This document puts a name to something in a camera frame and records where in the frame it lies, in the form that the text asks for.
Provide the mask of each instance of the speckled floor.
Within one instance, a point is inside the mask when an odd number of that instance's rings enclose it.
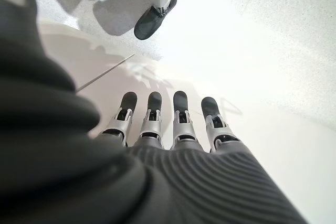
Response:
[[[37,2],[39,18],[336,130],[336,0],[178,0],[146,41],[133,27],[148,0]]]

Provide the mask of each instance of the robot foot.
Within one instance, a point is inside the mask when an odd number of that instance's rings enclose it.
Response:
[[[151,37],[161,26],[167,14],[175,7],[177,0],[171,0],[169,6],[164,11],[159,11],[151,6],[138,20],[134,28],[134,35],[140,40]]]

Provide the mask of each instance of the white floor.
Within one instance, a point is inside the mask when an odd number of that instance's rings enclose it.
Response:
[[[178,0],[157,33],[146,41],[134,37],[133,27],[150,5],[148,0],[37,2],[39,18],[136,52],[81,92],[103,113],[100,127],[115,110],[106,110],[108,99],[116,93],[122,97],[128,88],[142,92],[142,102],[151,91],[161,91],[167,111],[173,93],[186,89],[196,122],[202,117],[200,100],[212,95],[220,101],[235,133],[307,220],[336,222],[336,191],[328,191],[336,183],[336,0]],[[97,50],[107,57],[104,48]],[[155,65],[151,70],[155,78],[144,80],[147,65]],[[109,67],[95,68],[90,74],[98,75]],[[111,83],[118,77],[125,77],[124,84],[129,86],[123,89],[122,82]],[[107,86],[117,91],[101,93]],[[137,116],[139,124],[143,111]],[[170,127],[169,123],[165,126],[166,139]],[[204,136],[204,131],[196,133]]]

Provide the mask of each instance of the black robot shoe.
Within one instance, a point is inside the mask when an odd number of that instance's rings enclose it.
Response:
[[[167,14],[174,8],[177,0],[171,0],[169,6],[163,13],[160,13],[154,6],[151,6],[138,20],[134,28],[134,35],[140,40],[151,37],[161,26]]]

